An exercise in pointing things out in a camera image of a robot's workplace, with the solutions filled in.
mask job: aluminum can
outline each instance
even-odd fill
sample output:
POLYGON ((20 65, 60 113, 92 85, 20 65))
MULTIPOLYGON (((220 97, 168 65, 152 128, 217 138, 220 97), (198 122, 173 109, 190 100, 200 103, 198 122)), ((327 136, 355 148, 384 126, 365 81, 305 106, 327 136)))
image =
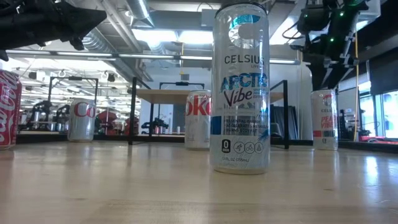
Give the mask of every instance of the aluminum can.
POLYGON ((315 149, 338 149, 336 93, 318 90, 311 93, 313 146, 315 149))
POLYGON ((22 84, 18 75, 0 70, 0 150, 16 144, 22 84))
POLYGON ((210 163, 220 172, 261 174, 271 147, 266 10, 235 3, 215 20, 210 163))
POLYGON ((75 142, 92 141, 96 111, 94 100, 75 99, 70 108, 68 140, 75 142))
POLYGON ((194 90, 185 107, 185 147, 191 150, 210 148, 211 91, 194 90))

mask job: white can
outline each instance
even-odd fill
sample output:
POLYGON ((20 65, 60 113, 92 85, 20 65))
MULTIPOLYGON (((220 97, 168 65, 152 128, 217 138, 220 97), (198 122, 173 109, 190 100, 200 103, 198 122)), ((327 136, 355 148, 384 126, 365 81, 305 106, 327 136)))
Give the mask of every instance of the white can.
POLYGON ((191 91, 185 107, 185 147, 193 150, 210 148, 211 91, 191 91))
POLYGON ((213 30, 210 162, 232 174, 261 174, 269 164, 269 26, 257 3, 216 14, 213 30))
POLYGON ((94 138, 96 111, 94 100, 75 99, 70 108, 68 140, 77 142, 92 141, 94 138))
POLYGON ((311 93, 313 146, 315 149, 338 149, 338 113, 334 90, 311 93))

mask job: wooden table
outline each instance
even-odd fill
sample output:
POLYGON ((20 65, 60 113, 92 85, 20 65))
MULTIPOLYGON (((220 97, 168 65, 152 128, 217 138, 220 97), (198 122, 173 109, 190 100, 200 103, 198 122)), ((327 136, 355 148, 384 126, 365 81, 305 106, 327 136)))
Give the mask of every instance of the wooden table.
POLYGON ((5 153, 1 224, 398 223, 392 154, 273 148, 266 174, 231 175, 183 144, 53 142, 5 153))
MULTIPOLYGON (((137 90, 137 96, 154 104, 180 104, 187 102, 190 90, 137 90)), ((284 94, 271 92, 271 103, 283 99, 284 94)))

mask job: wall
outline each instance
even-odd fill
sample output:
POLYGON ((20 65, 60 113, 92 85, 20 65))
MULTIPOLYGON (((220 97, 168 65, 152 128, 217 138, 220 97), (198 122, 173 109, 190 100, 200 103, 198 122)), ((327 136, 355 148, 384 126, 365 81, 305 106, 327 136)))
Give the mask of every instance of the wall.
MULTIPOLYGON (((205 89, 211 89, 211 72, 205 68, 184 68, 184 73, 190 74, 190 82, 204 83, 205 89)), ((159 89, 160 82, 177 82, 180 80, 179 68, 148 68, 147 72, 152 76, 154 82, 147 84, 153 89, 159 89)), ((296 107, 298 119, 298 132, 301 139, 312 139, 312 117, 311 117, 311 101, 310 94, 312 91, 312 83, 310 70, 304 66, 295 65, 271 65, 270 67, 270 84, 274 86, 282 80, 288 80, 288 99, 289 105, 296 107)), ((199 86, 175 86, 163 85, 162 89, 169 90, 195 90, 200 89, 199 86)), ((282 91, 282 87, 273 91, 282 91)), ((274 105, 283 106, 280 100, 274 105)), ((169 117, 172 118, 172 105, 162 105, 160 114, 166 116, 165 122, 168 123, 169 117)), ((158 106, 154 106, 154 118, 157 117, 158 106)), ((140 132, 141 125, 149 121, 150 103, 142 101, 140 115, 140 132)))

